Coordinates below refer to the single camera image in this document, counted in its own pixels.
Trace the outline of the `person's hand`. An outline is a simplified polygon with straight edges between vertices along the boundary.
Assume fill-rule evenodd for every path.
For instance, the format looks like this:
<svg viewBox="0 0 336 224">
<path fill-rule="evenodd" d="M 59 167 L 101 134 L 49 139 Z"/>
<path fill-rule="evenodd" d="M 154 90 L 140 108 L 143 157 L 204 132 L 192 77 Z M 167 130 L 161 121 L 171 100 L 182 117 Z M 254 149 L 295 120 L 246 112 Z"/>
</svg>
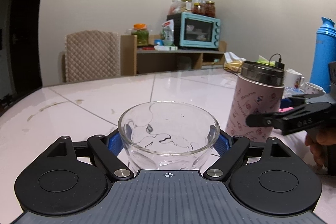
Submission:
<svg viewBox="0 0 336 224">
<path fill-rule="evenodd" d="M 335 142 L 335 129 L 320 128 L 315 140 L 313 140 L 308 134 L 306 135 L 305 145 L 310 148 L 318 169 L 321 169 L 326 162 L 326 156 L 323 153 L 323 146 L 334 145 Z"/>
</svg>

